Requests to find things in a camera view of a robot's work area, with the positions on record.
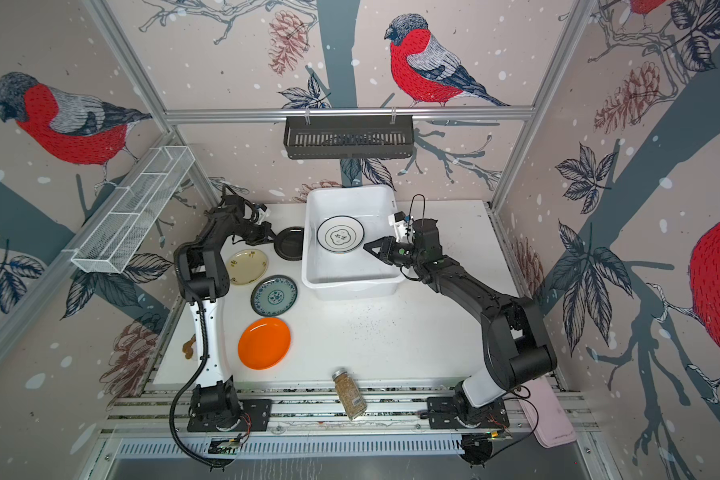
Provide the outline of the beige plate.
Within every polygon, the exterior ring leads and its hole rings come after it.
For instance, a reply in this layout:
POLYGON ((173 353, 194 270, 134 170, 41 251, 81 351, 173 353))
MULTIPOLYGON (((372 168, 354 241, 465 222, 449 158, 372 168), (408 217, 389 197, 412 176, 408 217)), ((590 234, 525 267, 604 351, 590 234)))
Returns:
POLYGON ((261 250, 246 249, 232 255, 226 262, 230 283, 243 286, 261 279, 269 267, 269 258, 261 250))

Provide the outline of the black plate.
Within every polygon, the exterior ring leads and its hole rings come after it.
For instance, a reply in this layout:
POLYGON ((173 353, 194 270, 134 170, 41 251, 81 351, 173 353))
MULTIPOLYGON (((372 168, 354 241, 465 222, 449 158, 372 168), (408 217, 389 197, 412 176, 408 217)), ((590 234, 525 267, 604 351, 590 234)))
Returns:
POLYGON ((286 261, 301 261, 304 244, 304 228, 288 227, 275 236, 275 253, 286 261))

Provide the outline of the white plate green rim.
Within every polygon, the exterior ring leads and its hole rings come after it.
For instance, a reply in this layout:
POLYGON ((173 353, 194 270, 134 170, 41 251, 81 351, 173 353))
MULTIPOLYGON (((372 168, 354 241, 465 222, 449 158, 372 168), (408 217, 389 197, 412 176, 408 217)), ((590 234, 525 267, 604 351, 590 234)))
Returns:
POLYGON ((354 217, 337 215, 324 220, 317 228, 318 244, 331 253, 347 253, 359 247, 365 238, 365 228, 354 217))

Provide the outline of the teal patterned plate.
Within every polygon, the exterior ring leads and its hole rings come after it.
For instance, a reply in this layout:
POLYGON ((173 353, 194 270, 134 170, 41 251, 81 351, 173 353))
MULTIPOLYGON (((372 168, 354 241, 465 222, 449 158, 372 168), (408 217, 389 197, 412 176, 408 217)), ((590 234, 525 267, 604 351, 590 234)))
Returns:
POLYGON ((273 275, 256 285, 250 304, 261 317, 278 317, 290 310, 297 299, 296 282, 285 275, 273 275))

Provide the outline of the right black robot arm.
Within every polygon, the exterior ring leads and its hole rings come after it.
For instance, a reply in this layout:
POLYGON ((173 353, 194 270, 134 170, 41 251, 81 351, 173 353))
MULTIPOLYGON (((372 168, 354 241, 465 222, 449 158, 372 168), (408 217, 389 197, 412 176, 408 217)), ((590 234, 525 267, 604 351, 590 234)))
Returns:
POLYGON ((453 300, 480 325, 483 366, 459 382, 454 393, 456 417, 476 426, 504 395, 557 368, 543 316, 531 298, 489 287, 444 254, 435 219, 407 221, 402 213, 394 219, 405 225, 405 242, 398 235, 385 236, 363 249, 386 265, 413 271, 413 281, 453 300))

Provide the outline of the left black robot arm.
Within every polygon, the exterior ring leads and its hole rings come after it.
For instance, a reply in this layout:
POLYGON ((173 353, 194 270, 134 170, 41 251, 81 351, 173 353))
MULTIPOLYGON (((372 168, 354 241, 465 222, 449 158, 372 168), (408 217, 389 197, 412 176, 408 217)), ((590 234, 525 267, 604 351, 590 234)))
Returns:
POLYGON ((226 241, 234 237, 248 246, 272 243, 275 233, 266 220, 267 212, 266 205, 253 203, 224 185, 218 205, 205 212, 207 223, 201 233, 193 241, 180 245, 174 253, 179 292, 191 307, 200 349, 198 367, 171 401, 170 433, 182 453, 211 471, 223 471, 234 461, 204 457, 191 450, 179 437, 176 408, 182 395, 191 391, 191 418, 199 414, 221 414, 234 421, 244 419, 247 428, 252 428, 252 421, 238 400, 221 339, 220 314, 231 285, 221 250, 226 241))

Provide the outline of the white plastic bin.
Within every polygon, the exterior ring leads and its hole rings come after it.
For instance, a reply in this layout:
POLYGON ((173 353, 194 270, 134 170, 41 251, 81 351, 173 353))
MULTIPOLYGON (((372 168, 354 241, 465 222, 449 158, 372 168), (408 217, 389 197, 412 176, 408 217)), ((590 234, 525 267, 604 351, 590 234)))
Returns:
POLYGON ((388 217, 398 211, 393 190, 386 185, 317 189, 307 196, 301 280, 323 301, 354 300, 392 295, 403 274, 374 258, 363 245, 394 236, 388 217), (359 220, 365 238, 355 250, 331 253, 317 242, 316 232, 326 219, 347 215, 359 220))

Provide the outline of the orange plate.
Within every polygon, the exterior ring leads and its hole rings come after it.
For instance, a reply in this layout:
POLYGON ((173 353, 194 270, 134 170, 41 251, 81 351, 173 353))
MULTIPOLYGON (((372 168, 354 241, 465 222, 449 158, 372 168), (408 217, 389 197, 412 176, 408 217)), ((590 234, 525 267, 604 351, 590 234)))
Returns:
POLYGON ((238 358, 252 370, 266 370, 284 359, 291 345, 289 326, 279 318, 262 318, 242 333, 238 342, 238 358))

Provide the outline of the brown white dog coaster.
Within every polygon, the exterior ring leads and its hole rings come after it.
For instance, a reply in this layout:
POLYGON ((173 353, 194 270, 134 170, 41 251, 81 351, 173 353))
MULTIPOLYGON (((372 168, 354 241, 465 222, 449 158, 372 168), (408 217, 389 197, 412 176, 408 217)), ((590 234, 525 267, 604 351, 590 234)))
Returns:
POLYGON ((182 353, 186 360, 192 360, 194 358, 196 342, 197 342, 196 336, 193 335, 189 340, 187 340, 182 345, 182 353))

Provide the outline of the glass spice jar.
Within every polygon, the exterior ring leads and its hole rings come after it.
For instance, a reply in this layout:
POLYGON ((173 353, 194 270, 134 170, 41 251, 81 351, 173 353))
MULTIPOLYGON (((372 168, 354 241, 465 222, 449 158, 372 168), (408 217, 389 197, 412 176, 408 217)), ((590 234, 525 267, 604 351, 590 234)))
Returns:
POLYGON ((348 419, 353 421, 362 416, 367 410, 367 403, 350 373, 340 368, 334 372, 332 379, 348 419))

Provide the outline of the small circuit board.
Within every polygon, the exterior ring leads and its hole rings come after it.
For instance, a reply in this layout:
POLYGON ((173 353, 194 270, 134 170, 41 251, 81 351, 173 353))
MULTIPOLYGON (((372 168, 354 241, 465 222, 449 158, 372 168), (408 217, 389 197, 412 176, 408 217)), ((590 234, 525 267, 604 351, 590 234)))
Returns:
POLYGON ((210 441, 208 453, 210 455, 237 455, 242 446, 241 438, 216 438, 210 441))

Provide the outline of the pink flat case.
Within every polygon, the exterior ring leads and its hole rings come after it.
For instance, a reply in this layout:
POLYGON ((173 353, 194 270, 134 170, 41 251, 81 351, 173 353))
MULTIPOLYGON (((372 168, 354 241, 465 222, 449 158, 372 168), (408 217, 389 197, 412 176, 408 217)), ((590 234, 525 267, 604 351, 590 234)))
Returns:
POLYGON ((526 382, 521 408, 538 443, 551 449, 574 443, 577 435, 545 377, 526 382))

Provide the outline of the black hanging wall basket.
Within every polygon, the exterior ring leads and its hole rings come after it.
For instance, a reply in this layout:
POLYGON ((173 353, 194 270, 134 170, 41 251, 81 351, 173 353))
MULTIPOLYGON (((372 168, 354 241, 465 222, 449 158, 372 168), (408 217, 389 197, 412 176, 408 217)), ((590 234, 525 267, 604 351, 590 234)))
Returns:
POLYGON ((404 159, 415 150, 411 116, 291 117, 283 145, 292 160, 404 159))

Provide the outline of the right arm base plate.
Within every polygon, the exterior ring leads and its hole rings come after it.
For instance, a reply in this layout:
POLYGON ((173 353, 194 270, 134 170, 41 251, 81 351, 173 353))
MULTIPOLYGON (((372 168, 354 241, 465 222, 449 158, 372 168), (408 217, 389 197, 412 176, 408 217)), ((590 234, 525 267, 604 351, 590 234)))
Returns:
POLYGON ((426 420, 433 430, 509 428, 508 415, 501 400, 474 407, 461 395, 428 397, 425 409, 419 412, 419 418, 426 420))

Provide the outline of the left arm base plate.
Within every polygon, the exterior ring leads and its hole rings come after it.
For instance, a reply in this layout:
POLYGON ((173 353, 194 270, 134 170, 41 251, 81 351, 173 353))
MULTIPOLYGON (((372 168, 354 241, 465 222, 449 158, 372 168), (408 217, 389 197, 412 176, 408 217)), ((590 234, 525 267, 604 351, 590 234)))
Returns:
POLYGON ((224 402, 196 406, 192 402, 187 430, 192 433, 264 432, 271 410, 272 401, 263 398, 244 399, 231 406, 224 402))

